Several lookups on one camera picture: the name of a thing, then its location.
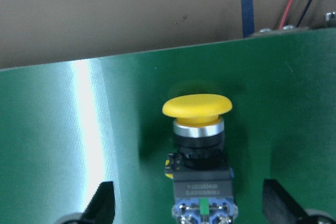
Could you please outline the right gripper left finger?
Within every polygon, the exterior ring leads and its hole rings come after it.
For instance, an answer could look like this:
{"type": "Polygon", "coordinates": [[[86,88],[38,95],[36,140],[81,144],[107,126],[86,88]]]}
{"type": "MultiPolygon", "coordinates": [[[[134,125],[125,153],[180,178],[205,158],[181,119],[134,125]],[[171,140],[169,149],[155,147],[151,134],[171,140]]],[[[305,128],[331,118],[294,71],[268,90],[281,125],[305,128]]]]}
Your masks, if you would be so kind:
{"type": "Polygon", "coordinates": [[[111,224],[115,218],[114,184],[102,182],[99,184],[90,203],[80,217],[80,223],[111,224]]]}

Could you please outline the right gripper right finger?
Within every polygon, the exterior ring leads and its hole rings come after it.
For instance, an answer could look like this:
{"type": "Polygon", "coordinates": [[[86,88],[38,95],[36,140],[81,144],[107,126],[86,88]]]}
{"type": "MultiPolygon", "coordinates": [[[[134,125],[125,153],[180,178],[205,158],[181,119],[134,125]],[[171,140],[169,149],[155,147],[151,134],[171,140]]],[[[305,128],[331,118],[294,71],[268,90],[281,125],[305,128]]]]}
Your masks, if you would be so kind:
{"type": "Polygon", "coordinates": [[[306,223],[309,215],[275,179],[264,179],[262,209],[268,223],[306,223]]]}

